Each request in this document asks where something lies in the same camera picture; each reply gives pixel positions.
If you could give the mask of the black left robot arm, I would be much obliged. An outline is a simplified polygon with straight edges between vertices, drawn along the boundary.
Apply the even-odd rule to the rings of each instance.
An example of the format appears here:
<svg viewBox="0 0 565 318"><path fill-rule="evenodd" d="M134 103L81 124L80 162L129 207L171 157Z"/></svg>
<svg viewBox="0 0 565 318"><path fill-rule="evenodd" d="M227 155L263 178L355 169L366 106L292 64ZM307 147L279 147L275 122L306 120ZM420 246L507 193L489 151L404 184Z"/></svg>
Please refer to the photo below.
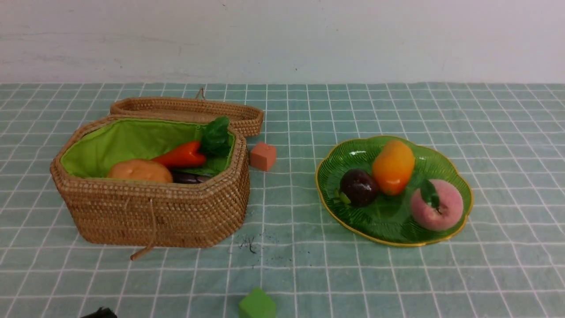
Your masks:
<svg viewBox="0 0 565 318"><path fill-rule="evenodd" d="M108 307L100 307L95 312L81 316L81 318L117 318L117 314Z"/></svg>

